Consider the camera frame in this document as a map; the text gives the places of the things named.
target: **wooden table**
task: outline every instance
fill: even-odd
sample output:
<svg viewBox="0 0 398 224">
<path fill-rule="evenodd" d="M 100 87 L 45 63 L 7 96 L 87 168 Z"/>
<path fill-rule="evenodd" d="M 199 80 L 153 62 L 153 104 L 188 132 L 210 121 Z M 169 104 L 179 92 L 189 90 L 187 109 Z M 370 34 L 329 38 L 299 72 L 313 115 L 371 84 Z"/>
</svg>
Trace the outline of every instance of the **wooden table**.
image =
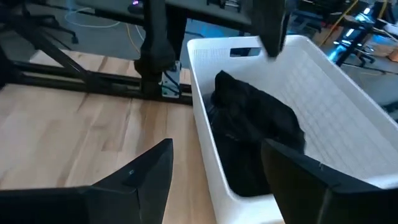
<svg viewBox="0 0 398 224">
<path fill-rule="evenodd" d="M 66 52 L 83 67 L 139 76 L 131 61 Z M 44 53 L 34 63 L 56 65 Z M 190 83 L 182 71 L 182 83 Z M 191 106 L 7 85 L 0 92 L 0 189 L 93 184 L 164 138 L 174 140 L 163 223 L 213 224 Z"/>
</svg>

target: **black fabric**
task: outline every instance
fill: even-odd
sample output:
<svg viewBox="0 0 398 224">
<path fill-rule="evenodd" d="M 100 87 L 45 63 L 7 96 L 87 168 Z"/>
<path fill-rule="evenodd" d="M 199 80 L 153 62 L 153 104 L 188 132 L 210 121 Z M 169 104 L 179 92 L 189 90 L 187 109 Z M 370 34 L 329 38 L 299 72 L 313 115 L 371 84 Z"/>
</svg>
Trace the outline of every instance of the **black fabric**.
<svg viewBox="0 0 398 224">
<path fill-rule="evenodd" d="M 261 141 L 273 139 L 303 154 L 304 132 L 294 111 L 223 71 L 203 101 L 229 187 L 243 197 L 269 194 Z"/>
</svg>

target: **white plastic basket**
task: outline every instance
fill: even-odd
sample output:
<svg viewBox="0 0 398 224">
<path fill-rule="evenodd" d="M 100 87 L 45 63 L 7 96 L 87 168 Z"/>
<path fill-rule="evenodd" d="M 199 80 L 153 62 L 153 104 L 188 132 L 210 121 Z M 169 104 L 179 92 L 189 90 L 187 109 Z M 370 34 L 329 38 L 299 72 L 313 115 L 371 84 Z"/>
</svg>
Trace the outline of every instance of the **white plastic basket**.
<svg viewBox="0 0 398 224">
<path fill-rule="evenodd" d="M 306 133 L 306 155 L 376 186 L 398 186 L 398 126 L 309 39 L 288 36 L 277 60 L 230 57 L 232 48 L 260 47 L 257 37 L 188 43 L 195 120 L 211 200 L 219 224 L 282 220 L 272 195 L 244 198 L 228 187 L 202 95 L 224 70 L 289 105 Z"/>
</svg>

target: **metal bracket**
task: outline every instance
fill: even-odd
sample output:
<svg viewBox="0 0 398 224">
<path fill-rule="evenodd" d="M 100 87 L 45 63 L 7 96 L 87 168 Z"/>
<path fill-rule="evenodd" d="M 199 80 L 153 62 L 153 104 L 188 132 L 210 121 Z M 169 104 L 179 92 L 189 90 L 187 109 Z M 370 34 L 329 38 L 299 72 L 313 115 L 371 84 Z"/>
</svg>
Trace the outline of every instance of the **metal bracket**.
<svg viewBox="0 0 398 224">
<path fill-rule="evenodd" d="M 162 73 L 162 96 L 169 98 L 179 98 L 181 95 L 180 89 L 180 72 L 181 63 L 175 62 L 175 65 Z"/>
</svg>

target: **basket handle hole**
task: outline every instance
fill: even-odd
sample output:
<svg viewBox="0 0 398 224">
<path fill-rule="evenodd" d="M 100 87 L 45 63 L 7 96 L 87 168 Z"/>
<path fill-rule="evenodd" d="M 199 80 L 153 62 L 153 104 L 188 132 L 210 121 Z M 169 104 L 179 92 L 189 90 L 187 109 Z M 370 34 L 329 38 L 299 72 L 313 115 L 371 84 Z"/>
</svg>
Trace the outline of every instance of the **basket handle hole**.
<svg viewBox="0 0 398 224">
<path fill-rule="evenodd" d="M 229 51 L 230 57 L 253 57 L 260 55 L 260 47 L 233 48 Z"/>
</svg>

